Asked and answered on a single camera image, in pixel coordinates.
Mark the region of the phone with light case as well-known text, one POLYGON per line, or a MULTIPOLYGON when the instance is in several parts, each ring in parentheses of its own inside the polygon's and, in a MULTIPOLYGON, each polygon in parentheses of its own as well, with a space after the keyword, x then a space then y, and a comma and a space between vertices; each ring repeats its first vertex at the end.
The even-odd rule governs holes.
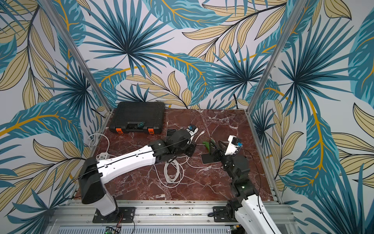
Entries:
POLYGON ((171 137, 176 131, 177 131, 177 129, 175 129, 175 128, 167 129, 166 136, 171 137))

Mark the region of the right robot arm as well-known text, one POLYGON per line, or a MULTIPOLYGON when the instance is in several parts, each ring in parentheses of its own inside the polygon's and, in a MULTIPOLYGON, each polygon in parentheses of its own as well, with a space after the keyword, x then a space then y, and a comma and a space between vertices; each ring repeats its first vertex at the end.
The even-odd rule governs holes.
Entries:
POLYGON ((250 169, 247 159, 240 159, 237 153, 242 146, 236 137, 234 144, 209 142, 209 158, 220 162, 222 169, 231 179, 233 199, 227 201, 225 207, 215 206, 207 216, 215 222, 235 221, 245 230, 246 234, 280 234, 281 231, 270 217, 260 196, 248 174, 250 169))

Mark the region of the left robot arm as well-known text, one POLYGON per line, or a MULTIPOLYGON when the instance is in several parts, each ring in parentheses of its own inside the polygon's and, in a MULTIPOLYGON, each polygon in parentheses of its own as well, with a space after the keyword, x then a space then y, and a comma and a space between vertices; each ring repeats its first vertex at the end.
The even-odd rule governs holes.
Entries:
POLYGON ((124 217, 115 198, 108 192, 105 184, 135 169, 155 165, 160 162, 172 163, 180 155, 191 157, 196 144, 193 137, 198 128, 190 125, 175 131, 165 139, 107 160, 87 159, 78 176, 82 204, 96 208, 98 222, 115 223, 124 217))

